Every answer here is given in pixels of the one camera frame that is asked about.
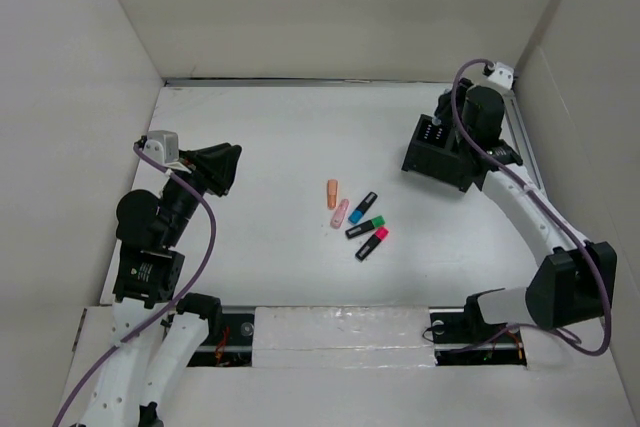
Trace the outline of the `orange highlighter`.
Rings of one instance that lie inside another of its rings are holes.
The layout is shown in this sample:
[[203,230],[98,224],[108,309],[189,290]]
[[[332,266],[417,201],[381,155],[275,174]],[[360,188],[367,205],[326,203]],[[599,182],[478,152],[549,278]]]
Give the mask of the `orange highlighter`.
[[329,210],[334,210],[337,206],[338,181],[329,179],[326,185],[326,201]]

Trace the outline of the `green cap black highlighter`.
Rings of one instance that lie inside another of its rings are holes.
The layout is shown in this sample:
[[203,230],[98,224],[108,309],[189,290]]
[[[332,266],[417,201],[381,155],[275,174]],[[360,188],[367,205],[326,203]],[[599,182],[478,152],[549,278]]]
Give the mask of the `green cap black highlighter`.
[[385,219],[383,216],[377,216],[358,225],[355,225],[345,231],[347,239],[353,239],[364,235],[366,233],[377,230],[385,225]]

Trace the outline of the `blue cap black highlighter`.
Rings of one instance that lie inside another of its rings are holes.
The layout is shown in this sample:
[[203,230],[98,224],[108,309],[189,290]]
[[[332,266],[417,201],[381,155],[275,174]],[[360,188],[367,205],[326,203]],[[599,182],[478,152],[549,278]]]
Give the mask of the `blue cap black highlighter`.
[[370,209],[373,203],[377,200],[378,195],[375,192],[369,192],[364,199],[354,208],[352,213],[348,217],[348,222],[351,225],[357,225],[364,214]]

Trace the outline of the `red cap black highlighter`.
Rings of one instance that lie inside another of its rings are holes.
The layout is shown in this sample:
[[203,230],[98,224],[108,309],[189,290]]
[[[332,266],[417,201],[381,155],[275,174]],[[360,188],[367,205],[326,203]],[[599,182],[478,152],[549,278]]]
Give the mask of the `red cap black highlighter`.
[[359,248],[355,254],[355,258],[362,262],[364,261],[387,237],[389,231],[386,227],[379,227]]

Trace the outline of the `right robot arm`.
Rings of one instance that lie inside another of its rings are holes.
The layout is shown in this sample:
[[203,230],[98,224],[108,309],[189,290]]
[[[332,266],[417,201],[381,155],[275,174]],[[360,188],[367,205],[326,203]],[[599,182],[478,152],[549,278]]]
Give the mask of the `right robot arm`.
[[462,316],[465,334],[479,342],[506,326],[557,333],[582,321],[610,319],[615,250],[607,242],[590,241],[542,194],[521,157],[500,137],[504,112],[497,90],[462,78],[439,97],[435,113],[453,137],[459,168],[454,185],[462,192],[476,186],[493,201],[537,264],[524,287],[468,296]]

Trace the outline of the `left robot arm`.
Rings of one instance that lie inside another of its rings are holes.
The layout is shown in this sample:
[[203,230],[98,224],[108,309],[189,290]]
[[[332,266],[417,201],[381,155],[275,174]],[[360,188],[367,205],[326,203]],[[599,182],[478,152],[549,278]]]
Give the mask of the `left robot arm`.
[[113,288],[113,325],[108,350],[79,381],[97,379],[78,423],[81,426],[160,426],[163,407],[191,357],[222,334],[218,298],[178,281],[185,257],[176,251],[189,221],[204,209],[217,230],[208,194],[224,197],[232,187],[242,153],[238,145],[181,150],[173,140],[150,135],[134,144],[141,161],[167,177],[159,194],[136,189],[116,208],[120,242]]

